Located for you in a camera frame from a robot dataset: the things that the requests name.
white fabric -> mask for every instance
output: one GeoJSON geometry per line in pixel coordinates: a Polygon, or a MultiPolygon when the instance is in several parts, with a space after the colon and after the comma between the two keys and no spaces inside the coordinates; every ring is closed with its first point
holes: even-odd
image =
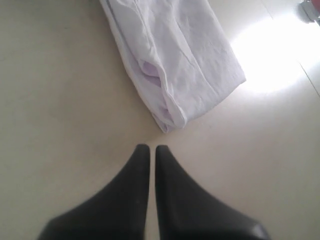
{"type": "Polygon", "coordinates": [[[225,99],[244,72],[207,0],[100,0],[125,69],[163,132],[225,99]]]}

fabric fold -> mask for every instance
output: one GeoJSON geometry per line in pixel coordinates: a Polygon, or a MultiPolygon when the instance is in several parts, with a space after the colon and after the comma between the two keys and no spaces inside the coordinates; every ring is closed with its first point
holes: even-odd
{"type": "Polygon", "coordinates": [[[163,132],[183,128],[246,78],[207,0],[100,0],[124,67],[163,132]]]}

floor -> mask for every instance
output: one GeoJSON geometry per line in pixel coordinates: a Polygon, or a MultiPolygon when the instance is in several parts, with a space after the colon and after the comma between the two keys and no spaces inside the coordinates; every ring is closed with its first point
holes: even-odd
{"type": "MultiPolygon", "coordinates": [[[[125,73],[98,0],[0,0],[0,239],[36,239],[135,145],[189,174],[274,240],[320,236],[320,27],[300,0],[209,0],[247,82],[163,134],[125,73]]],[[[159,239],[151,175],[146,239],[159,239]]]]}

folded white garment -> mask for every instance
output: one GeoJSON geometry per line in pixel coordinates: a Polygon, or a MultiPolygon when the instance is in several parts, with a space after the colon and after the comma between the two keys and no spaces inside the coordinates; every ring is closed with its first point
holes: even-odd
{"type": "Polygon", "coordinates": [[[246,78],[207,0],[100,0],[124,67],[163,132],[246,78]]]}

red object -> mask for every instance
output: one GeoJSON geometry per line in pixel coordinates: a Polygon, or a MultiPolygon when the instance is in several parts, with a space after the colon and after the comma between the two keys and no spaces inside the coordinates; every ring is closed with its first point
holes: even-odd
{"type": "Polygon", "coordinates": [[[315,9],[317,9],[317,11],[320,13],[320,0],[311,0],[311,2],[315,9]]]}

